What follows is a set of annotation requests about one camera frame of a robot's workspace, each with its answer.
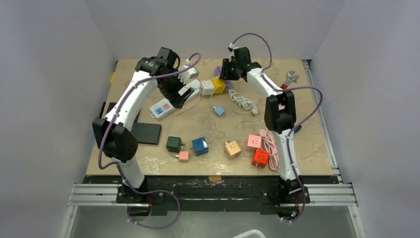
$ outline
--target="table top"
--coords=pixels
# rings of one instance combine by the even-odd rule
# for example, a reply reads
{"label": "table top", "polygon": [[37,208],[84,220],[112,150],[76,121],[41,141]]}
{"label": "table top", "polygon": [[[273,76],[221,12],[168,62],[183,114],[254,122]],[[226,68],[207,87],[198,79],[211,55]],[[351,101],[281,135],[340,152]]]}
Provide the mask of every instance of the table top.
{"label": "table top", "polygon": [[[139,59],[120,59],[118,61],[113,82],[109,90],[105,108],[109,102],[117,102],[124,90],[127,88],[133,73],[134,67]],[[261,65],[268,65],[268,59],[254,59]],[[222,59],[202,59],[196,69],[200,72],[199,81],[212,79],[213,70],[221,65]],[[289,87],[308,85],[308,79],[299,59],[275,59],[266,74],[277,85],[286,80],[287,72],[293,70],[299,75],[297,83],[292,82]],[[257,90],[246,83],[243,79],[233,81],[233,89],[241,96],[256,103],[263,128],[265,128],[263,117],[265,109],[265,98],[260,96]],[[301,121],[315,107],[313,96],[310,90],[294,91],[296,101],[297,121]],[[212,103],[215,106],[222,106],[226,113],[217,117],[210,106],[210,96],[200,96],[186,103],[181,110],[177,110],[162,120],[158,121],[151,117],[149,107],[163,99],[163,95],[155,89],[144,103],[140,110],[138,122],[158,123],[162,125],[162,132],[159,145],[139,144],[136,159],[140,170],[146,175],[244,175],[261,176],[277,175],[278,172],[271,171],[268,166],[264,169],[251,165],[253,153],[245,151],[246,140],[236,136],[234,127],[242,120],[252,120],[259,124],[257,118],[252,115],[238,114],[230,108],[230,98],[227,93],[213,95]],[[241,112],[243,108],[232,103],[232,107]],[[258,134],[259,128],[251,122],[243,122],[238,125],[237,132],[242,137],[248,134]],[[189,162],[180,162],[168,155],[165,145],[168,136],[180,137],[185,144],[183,150],[190,151]],[[192,149],[192,140],[205,137],[209,152],[204,155],[195,156]],[[242,149],[239,157],[230,160],[225,152],[226,141],[236,140]],[[295,151],[299,169],[302,175],[331,175],[332,169],[323,135],[323,129],[317,115],[312,116],[302,129],[295,133]],[[105,170],[98,167],[99,149],[96,144],[93,147],[89,161],[87,175],[117,175],[115,166]],[[110,159],[103,155],[103,164],[109,163]]]}

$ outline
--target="coiled white cable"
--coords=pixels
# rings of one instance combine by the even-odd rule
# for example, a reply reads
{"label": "coiled white cable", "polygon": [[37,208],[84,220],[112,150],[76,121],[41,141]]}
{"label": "coiled white cable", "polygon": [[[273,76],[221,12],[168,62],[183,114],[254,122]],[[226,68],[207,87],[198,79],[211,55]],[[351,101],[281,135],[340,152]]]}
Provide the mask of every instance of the coiled white cable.
{"label": "coiled white cable", "polygon": [[244,96],[240,96],[239,93],[233,89],[229,89],[228,93],[232,102],[238,104],[240,107],[243,107],[245,110],[251,110],[253,114],[258,114],[258,107],[253,101],[245,98]]}

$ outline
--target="purple object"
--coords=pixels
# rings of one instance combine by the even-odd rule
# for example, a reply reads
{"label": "purple object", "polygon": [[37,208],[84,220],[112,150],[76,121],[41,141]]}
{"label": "purple object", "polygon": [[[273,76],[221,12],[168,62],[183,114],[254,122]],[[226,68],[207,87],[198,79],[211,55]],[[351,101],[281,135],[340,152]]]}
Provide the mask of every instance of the purple object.
{"label": "purple object", "polygon": [[229,89],[233,89],[233,85],[232,85],[232,82],[231,82],[230,80],[225,80],[224,82],[225,82],[227,85],[229,85],[229,86],[230,86],[230,88],[229,88],[229,87],[226,87],[226,88],[224,89],[224,91],[223,91],[223,92],[227,93],[227,92],[229,92]]}
{"label": "purple object", "polygon": [[215,77],[219,77],[221,74],[222,74],[222,66],[217,66],[217,67],[214,69],[214,76],[215,76]]}

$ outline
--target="gray wall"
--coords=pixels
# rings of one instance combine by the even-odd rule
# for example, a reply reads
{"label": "gray wall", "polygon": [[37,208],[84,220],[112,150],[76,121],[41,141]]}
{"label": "gray wall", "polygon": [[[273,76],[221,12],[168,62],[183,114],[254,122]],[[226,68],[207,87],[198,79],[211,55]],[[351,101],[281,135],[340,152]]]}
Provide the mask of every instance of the gray wall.
{"label": "gray wall", "polygon": [[420,1],[346,0],[312,62],[369,237],[419,237]]}
{"label": "gray wall", "polygon": [[56,238],[111,54],[82,0],[0,3],[0,236]]}
{"label": "gray wall", "polygon": [[[156,55],[162,46],[181,57],[228,55],[237,36],[255,32],[275,58],[311,59],[344,0],[85,0],[111,52],[118,58]],[[264,43],[238,42],[255,58],[267,58]]]}

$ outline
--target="power strip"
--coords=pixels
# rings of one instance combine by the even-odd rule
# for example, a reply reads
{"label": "power strip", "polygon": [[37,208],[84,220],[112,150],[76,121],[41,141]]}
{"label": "power strip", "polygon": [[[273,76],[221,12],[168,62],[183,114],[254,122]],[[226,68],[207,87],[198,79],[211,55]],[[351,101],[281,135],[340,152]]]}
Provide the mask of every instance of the power strip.
{"label": "power strip", "polygon": [[[194,92],[187,98],[187,100],[185,100],[184,104],[191,101],[200,94],[200,82],[198,80],[194,79],[192,82],[188,83],[187,86],[193,88]],[[152,112],[151,116],[156,120],[162,120],[162,118],[171,114],[175,110],[176,108],[174,108],[166,98],[160,100],[158,103],[150,107],[150,111]]]}

